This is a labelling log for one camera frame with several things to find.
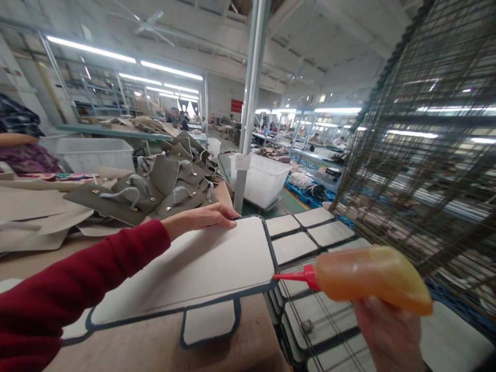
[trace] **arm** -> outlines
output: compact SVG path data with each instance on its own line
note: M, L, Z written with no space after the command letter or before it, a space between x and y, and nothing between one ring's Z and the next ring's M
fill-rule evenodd
M37 143L38 138L22 133L0 133L0 147Z
M123 229L0 294L0 370L41 371L62 346L62 327L97 305L191 230L234 227L234 209L217 203Z

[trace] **wall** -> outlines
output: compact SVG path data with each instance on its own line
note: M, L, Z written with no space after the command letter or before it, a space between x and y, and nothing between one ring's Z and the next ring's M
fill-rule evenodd
M209 108L214 117L232 117L241 121L241 113L231 112L231 100L243 101L244 83L240 83L214 74L209 75ZM273 102L280 100L281 95L265 89L258 92L256 108L273 107Z

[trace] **workbench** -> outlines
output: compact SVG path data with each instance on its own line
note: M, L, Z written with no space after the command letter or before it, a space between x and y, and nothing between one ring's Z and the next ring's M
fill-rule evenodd
M216 196L230 203L229 195ZM10 253L0 259L0 281L28 278L101 239L78 233L56 251ZM44 371L290 371L263 295L241 299L241 321L232 336L190 350L179 344L182 319L177 313L96 331L63 347Z
M86 134L99 134L107 137L125 137L125 138L140 138L146 141L146 148L148 154L151 155L149 140L164 140L172 141L172 137L165 134L156 133L145 133L145 132L130 132L130 131L115 131L109 128L104 128L100 124L64 124L55 127L57 130L76 132L76 133L86 133ZM207 144L207 135L205 133L193 134L190 133L195 140L199 141L200 144Z

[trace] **orange glue bottle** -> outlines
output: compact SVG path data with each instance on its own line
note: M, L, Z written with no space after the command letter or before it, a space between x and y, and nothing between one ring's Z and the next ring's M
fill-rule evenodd
M419 316L433 311L432 297L415 267L389 246L322 254L303 272L273 278L307 282L337 302L375 296Z

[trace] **human hand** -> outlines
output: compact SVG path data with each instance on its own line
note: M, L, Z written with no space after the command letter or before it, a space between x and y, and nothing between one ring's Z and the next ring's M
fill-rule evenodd
M423 372L420 318L376 297L353 302L378 372Z
M162 224L169 233L170 241L180 237L188 231L201 230L212 225L221 225L233 228L237 225L231 219L241 217L232 207L215 203L208 207L195 208L178 213L175 216L162 220Z

